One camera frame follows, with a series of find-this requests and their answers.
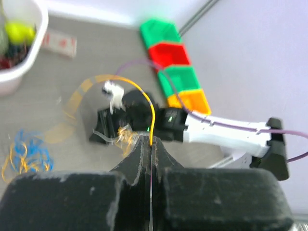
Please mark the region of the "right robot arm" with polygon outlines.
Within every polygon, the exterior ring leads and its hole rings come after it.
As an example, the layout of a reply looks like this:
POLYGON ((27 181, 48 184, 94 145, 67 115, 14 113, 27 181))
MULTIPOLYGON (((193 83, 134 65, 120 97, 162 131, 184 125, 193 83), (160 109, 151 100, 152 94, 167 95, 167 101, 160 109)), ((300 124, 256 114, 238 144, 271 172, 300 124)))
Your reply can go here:
MULTIPOLYGON (((107 144, 127 125, 136 132, 150 131, 152 111, 141 94, 132 90, 121 102, 125 109, 109 107, 98 111, 90 142, 107 144)), ((283 134, 273 131, 275 126, 281 126, 279 119, 260 123, 264 129, 261 132, 255 130, 255 123, 205 116, 197 111, 189 113, 177 107, 161 108, 154 103, 154 111, 154 136, 163 141, 207 143, 241 150, 252 157, 250 167, 266 169, 280 181, 289 178, 283 134)))

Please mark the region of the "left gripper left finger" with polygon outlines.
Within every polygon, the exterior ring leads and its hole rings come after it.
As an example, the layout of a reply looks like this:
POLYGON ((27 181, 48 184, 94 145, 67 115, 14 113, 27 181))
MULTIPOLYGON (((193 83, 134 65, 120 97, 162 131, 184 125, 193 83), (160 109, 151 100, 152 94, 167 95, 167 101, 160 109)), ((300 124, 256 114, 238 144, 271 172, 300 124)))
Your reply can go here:
POLYGON ((151 147, 149 137, 140 136, 132 151, 113 173, 121 177, 115 185, 113 205, 115 231, 147 231, 150 224, 151 147))

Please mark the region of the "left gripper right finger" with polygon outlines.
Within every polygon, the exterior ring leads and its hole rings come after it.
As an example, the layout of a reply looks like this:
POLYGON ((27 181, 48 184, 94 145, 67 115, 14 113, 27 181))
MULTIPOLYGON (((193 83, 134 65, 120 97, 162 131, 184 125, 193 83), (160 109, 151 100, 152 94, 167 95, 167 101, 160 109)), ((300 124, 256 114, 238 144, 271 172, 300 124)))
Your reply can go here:
POLYGON ((193 170, 184 168, 154 137, 151 152, 154 231, 193 229, 193 170))

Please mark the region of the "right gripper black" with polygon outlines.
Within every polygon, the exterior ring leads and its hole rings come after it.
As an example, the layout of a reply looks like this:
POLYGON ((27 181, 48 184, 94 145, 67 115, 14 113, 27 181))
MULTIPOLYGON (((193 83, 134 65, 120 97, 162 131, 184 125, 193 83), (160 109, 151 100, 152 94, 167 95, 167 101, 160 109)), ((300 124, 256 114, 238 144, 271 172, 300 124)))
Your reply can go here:
POLYGON ((138 90, 131 90, 122 99, 125 111, 115 108, 100 109, 97 112, 95 131, 108 138, 117 137, 118 129, 130 125, 133 131, 149 131, 152 123, 152 111, 148 101, 138 90))

